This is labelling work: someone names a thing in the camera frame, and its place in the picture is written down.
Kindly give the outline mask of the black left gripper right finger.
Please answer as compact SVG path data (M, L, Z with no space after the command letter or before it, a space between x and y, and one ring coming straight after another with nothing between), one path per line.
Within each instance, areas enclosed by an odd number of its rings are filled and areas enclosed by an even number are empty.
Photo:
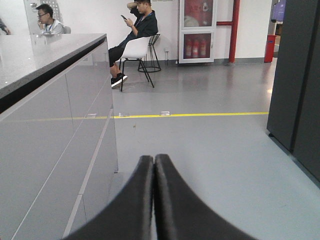
M159 240L251 240L205 204L167 154L154 160L154 213Z

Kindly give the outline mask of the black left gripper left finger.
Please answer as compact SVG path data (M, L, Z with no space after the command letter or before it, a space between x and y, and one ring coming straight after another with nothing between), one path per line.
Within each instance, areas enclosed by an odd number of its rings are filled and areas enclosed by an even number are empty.
M66 240L150 240L153 211L153 157L139 158L118 195Z

